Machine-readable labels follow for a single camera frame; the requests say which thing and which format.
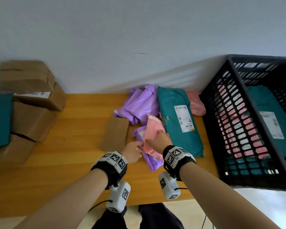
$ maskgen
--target wooden table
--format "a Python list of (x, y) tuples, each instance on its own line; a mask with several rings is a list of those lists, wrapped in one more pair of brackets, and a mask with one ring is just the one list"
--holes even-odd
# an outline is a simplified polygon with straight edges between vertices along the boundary
[[(84, 176), (104, 152), (99, 148), (105, 125), (114, 109), (122, 106), (125, 94), (70, 94), (65, 109), (55, 113), (55, 126), (43, 143), (35, 145), (28, 161), (18, 167), (0, 168), (0, 218), (28, 215), (45, 204), (63, 188)], [(218, 177), (206, 130), (201, 117), (194, 117), (203, 142), (205, 158), (197, 164)], [(127, 142), (138, 126), (130, 126)], [(131, 185), (127, 205), (167, 201), (158, 175), (163, 167), (151, 172), (144, 160), (129, 164), (123, 178)], [(108, 199), (104, 191), (96, 203)], [(181, 190), (177, 200), (192, 199), (188, 190)]]

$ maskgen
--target white sensor device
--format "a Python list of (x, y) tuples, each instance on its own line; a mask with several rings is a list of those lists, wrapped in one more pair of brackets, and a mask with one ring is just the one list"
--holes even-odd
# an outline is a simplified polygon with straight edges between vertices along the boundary
[(107, 202), (106, 207), (112, 212), (121, 213), (125, 208), (130, 193), (130, 185), (128, 182), (122, 181), (119, 182), (118, 187), (111, 186), (110, 189), (112, 192), (109, 199), (112, 202)]
[(176, 199), (180, 196), (180, 190), (176, 179), (172, 178), (168, 172), (162, 172), (158, 176), (164, 197), (168, 200)]

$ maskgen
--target black plastic crate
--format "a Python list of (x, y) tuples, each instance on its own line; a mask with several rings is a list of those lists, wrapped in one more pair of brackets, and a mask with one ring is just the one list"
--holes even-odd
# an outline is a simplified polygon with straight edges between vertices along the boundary
[(222, 181), (286, 191), (286, 158), (246, 90), (256, 85), (267, 86), (286, 113), (286, 57), (229, 55), (200, 95), (206, 132)]

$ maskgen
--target brown cardboard box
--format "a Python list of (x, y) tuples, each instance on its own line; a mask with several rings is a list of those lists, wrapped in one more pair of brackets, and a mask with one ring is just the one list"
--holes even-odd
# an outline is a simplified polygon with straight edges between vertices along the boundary
[(0, 64), (0, 84), (17, 94), (51, 92), (54, 75), (37, 60), (10, 60)]
[(43, 142), (55, 121), (56, 117), (46, 108), (14, 102), (11, 132), (35, 142)]
[(128, 129), (128, 119), (111, 116), (107, 123), (106, 134), (101, 150), (104, 152), (121, 152), (125, 148)]
[(23, 164), (29, 158), (34, 142), (16, 135), (10, 137), (8, 145), (0, 146), (0, 164)]
[(36, 107), (47, 108), (51, 111), (62, 111), (65, 107), (67, 101), (67, 94), (60, 87), (58, 83), (55, 83), (54, 90), (51, 93), (44, 93), (42, 97), (40, 97), (42, 93), (39, 93), (39, 97), (35, 97), (34, 94), (23, 94), (16, 95), (15, 98), (24, 104), (33, 105)]

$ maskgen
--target hand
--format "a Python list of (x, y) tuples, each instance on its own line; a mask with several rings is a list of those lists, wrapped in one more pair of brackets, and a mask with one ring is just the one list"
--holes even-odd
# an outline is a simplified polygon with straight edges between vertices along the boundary
[(146, 139), (145, 142), (148, 143), (159, 154), (163, 154), (163, 150), (167, 146), (173, 145), (170, 136), (163, 130), (158, 130), (158, 137), (156, 139)]
[(139, 147), (142, 146), (143, 142), (140, 141), (134, 141), (130, 142), (126, 145), (126, 147), (123, 149), (121, 154), (126, 158), (128, 163), (135, 163), (140, 157), (142, 157), (142, 154), (144, 151)]

